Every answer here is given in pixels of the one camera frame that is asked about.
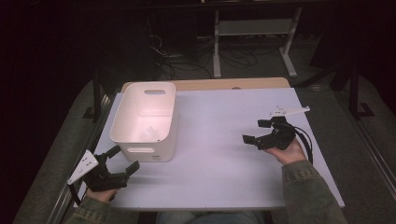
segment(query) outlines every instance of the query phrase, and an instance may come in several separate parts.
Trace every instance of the dark floor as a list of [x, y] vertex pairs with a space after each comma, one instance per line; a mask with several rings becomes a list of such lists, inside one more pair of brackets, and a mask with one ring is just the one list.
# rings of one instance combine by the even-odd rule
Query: dark floor
[[[290, 78], [284, 67], [277, 47], [282, 44], [282, 38], [267, 36], [265, 38], [242, 39], [242, 45], [234, 40], [222, 43], [221, 73], [222, 78], [234, 77], [285, 77], [290, 84], [300, 83], [321, 69], [309, 66], [312, 55], [318, 43], [317, 37], [302, 38], [298, 36], [290, 49], [290, 57], [298, 76]], [[203, 53], [198, 62], [179, 58], [163, 66], [162, 76], [179, 79], [203, 79], [213, 76], [213, 65], [210, 51]], [[396, 202], [383, 176], [371, 157], [366, 140], [362, 137], [359, 127], [363, 126], [373, 139], [380, 154], [383, 155], [389, 169], [396, 171], [396, 118], [381, 101], [375, 87], [364, 78], [360, 84], [360, 102], [367, 103], [375, 115], [356, 121], [347, 110], [348, 87], [343, 91], [332, 91], [329, 83], [333, 74], [322, 78], [313, 85], [296, 89], [302, 105], [309, 105], [308, 120], [315, 137], [328, 163], [333, 178], [346, 203], [343, 208], [349, 223], [394, 223], [396, 220]], [[30, 196], [25, 200], [15, 223], [44, 223], [50, 217], [52, 207], [67, 179], [67, 174], [57, 176], [59, 184], [53, 189], [45, 189], [49, 176], [56, 176], [56, 169], [70, 171], [73, 160], [77, 159], [77, 151], [84, 145], [88, 132], [92, 129], [92, 121], [82, 119], [86, 107], [92, 106], [92, 84], [81, 91], [68, 118], [58, 134], [48, 159], [30, 190]], [[64, 157], [61, 161], [52, 161], [51, 154], [76, 155]], [[275, 224], [288, 223], [284, 210], [273, 211]], [[128, 211], [112, 211], [111, 223], [137, 223], [138, 213]]]

